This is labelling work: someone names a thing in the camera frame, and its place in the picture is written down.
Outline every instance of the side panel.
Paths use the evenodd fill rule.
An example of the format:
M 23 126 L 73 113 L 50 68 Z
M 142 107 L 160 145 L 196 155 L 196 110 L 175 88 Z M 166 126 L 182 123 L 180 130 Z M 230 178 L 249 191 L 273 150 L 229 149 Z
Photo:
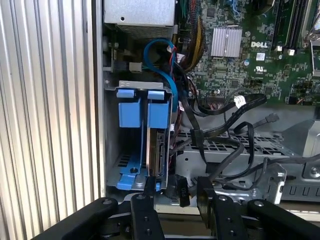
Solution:
M 101 195 L 91 0 L 0 0 L 0 239 Z

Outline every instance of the motherboard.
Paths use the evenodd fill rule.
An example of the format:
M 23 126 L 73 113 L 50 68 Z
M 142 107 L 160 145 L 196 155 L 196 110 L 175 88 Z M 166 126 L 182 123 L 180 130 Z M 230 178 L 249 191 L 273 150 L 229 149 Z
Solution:
M 200 99 L 248 88 L 269 104 L 319 105 L 318 6 L 317 0 L 202 0 L 206 48 L 190 73 Z

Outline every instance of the corrugated metal panel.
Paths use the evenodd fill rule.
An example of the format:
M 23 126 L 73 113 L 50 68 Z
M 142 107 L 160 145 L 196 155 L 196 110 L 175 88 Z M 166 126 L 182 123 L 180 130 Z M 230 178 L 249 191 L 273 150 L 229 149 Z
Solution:
M 100 195 L 91 11 L 0 1 L 1 240 L 30 239 Z

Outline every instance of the heatsink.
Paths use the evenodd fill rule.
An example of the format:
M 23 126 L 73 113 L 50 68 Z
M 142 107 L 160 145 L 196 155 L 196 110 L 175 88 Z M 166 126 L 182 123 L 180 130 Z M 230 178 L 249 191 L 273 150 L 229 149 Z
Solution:
M 211 56 L 238 58 L 242 28 L 215 27 L 213 29 Z

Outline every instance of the green circuit board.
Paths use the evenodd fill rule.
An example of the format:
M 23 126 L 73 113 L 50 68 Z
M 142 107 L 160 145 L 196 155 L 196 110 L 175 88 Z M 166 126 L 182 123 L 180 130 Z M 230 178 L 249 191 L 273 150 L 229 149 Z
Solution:
M 285 47 L 282 51 L 274 47 L 284 45 L 288 38 L 296 1 L 276 0 L 269 11 L 253 15 L 251 1 L 238 0 L 239 15 L 235 16 L 225 0 L 202 0 L 206 50 L 190 73 L 201 99 L 225 98 L 237 88 L 249 88 L 265 94 L 269 104 L 297 104 L 302 98 L 303 105 L 320 104 L 320 78 L 314 76 L 312 65 L 313 59 L 315 69 L 320 66 L 320 50 L 314 49 L 312 54 L 310 46 L 303 48 L 302 40 L 294 55 L 289 55 Z M 317 9 L 318 1 L 314 0 L 310 15 L 304 13 L 309 28 Z M 242 29 L 238 57 L 211 56 L 214 29 L 223 27 Z

